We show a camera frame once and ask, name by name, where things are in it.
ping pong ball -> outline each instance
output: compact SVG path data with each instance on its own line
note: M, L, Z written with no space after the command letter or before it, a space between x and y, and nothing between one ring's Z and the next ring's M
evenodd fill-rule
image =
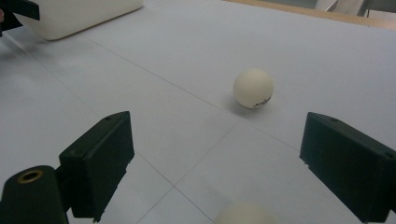
M233 203L222 210L214 224L276 224L274 216L255 203Z
M274 93L274 81L261 69L248 69L240 74L233 84L233 96L242 106L259 108L265 105Z

white container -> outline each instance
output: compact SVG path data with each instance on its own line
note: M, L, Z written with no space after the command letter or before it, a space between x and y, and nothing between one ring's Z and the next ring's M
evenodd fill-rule
M15 15L38 36L54 40L139 9L143 0L33 0L40 21Z

blurry ball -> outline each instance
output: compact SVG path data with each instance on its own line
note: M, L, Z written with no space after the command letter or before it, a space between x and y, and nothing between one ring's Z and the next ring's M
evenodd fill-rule
M233 84L233 96L242 106L259 108L273 95L274 81L261 69L248 69L240 74Z
M276 220L255 203L233 203L219 213L214 224L276 224Z

white table surface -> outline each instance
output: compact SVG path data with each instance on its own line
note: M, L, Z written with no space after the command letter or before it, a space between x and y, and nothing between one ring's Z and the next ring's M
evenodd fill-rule
M259 110L233 100L251 67L275 81ZM212 223L239 201L281 224L360 223L298 158L305 117L396 148L395 83L395 31L218 0L146 0L53 42L21 27L0 38L0 183L57 167L99 119L129 110L136 155L103 224Z

screw hole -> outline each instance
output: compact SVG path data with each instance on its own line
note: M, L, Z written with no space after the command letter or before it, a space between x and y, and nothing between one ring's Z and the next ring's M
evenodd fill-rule
M41 170L28 171L18 177L18 183L28 184L31 183L43 175Z

